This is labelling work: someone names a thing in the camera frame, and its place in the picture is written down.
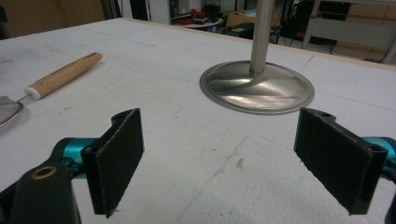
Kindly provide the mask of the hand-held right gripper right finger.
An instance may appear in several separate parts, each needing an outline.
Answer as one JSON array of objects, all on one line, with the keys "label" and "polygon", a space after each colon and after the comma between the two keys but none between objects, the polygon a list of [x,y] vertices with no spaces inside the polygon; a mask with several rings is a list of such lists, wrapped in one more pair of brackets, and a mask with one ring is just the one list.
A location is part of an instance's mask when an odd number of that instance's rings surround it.
[{"label": "hand-held right gripper right finger", "polygon": [[336,123],[335,116],[301,108],[294,151],[351,215],[365,215],[388,151]]}]

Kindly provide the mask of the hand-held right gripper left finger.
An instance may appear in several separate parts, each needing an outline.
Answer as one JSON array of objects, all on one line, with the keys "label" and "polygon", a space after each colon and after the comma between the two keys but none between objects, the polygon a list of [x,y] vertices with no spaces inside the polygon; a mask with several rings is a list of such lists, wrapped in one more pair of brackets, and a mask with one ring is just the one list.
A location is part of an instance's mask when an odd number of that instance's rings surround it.
[{"label": "hand-held right gripper left finger", "polygon": [[139,108],[111,118],[111,127],[81,151],[96,215],[111,217],[144,153]]}]

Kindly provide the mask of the wooden handled mesh skimmer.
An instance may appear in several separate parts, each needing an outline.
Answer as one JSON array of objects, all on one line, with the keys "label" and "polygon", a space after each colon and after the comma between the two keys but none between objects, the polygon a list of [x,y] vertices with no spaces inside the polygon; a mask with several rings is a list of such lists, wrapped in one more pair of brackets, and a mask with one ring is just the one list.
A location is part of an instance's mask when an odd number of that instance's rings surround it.
[{"label": "wooden handled mesh skimmer", "polygon": [[13,101],[7,96],[0,96],[0,127],[10,123],[22,112],[24,109],[23,100],[40,100],[52,94],[87,72],[102,58],[103,55],[101,53],[93,52],[57,69],[28,86],[24,90],[24,96],[17,101]]}]

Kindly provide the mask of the silver metal stand base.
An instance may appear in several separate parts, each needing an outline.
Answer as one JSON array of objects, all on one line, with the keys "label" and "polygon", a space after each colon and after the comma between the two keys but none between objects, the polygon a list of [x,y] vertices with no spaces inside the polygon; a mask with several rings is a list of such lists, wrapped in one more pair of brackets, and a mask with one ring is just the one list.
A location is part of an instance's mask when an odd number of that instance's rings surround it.
[{"label": "silver metal stand base", "polygon": [[258,0],[251,58],[220,63],[200,78],[213,102],[249,114],[275,115],[296,111],[315,97],[312,83],[300,73],[266,61],[275,0]]}]

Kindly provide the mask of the round white side table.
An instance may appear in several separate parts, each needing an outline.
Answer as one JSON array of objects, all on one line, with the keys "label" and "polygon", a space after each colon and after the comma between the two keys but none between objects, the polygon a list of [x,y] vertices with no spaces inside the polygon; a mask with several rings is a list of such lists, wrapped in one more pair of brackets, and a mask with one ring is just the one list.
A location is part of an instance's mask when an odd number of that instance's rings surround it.
[{"label": "round white side table", "polygon": [[204,28],[209,28],[209,27],[215,27],[217,25],[220,25],[224,22],[224,19],[218,19],[215,22],[206,22],[203,24],[188,24],[188,25],[178,25],[179,27],[183,28],[189,28],[189,29],[204,29]]}]

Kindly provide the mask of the red tool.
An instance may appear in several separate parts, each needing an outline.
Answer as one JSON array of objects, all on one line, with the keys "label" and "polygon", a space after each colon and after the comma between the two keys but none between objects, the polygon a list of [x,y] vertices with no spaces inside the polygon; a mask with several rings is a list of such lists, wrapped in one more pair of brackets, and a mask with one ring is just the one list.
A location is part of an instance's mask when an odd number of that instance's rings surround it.
[{"label": "red tool", "polygon": [[205,24],[209,22],[209,18],[201,9],[193,8],[187,13],[182,13],[172,19],[172,23],[176,25],[192,25],[192,24]]}]

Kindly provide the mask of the cardboard box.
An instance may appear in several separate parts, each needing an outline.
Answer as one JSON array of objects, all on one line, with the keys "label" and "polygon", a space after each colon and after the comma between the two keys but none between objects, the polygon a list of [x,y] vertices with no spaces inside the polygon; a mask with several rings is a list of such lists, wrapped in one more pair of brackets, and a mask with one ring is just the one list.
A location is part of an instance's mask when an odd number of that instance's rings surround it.
[{"label": "cardboard box", "polygon": [[[226,19],[226,27],[234,27],[244,22],[252,22],[256,21],[256,10],[244,10],[240,9],[234,12],[231,12],[227,15]],[[280,25],[280,18],[279,15],[274,12],[271,19],[271,25],[277,27]]]}]

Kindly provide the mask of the white table frame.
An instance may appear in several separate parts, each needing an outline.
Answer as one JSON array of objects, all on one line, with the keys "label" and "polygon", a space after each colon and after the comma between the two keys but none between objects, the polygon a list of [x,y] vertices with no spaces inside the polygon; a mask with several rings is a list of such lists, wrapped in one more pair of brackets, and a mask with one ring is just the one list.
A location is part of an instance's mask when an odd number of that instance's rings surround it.
[{"label": "white table frame", "polygon": [[312,36],[351,42],[359,45],[388,49],[383,64],[390,64],[396,55],[396,26],[380,24],[366,24],[359,22],[338,21],[318,17],[319,6],[322,2],[347,2],[396,6],[396,0],[312,0],[314,2],[302,44],[307,49]]}]

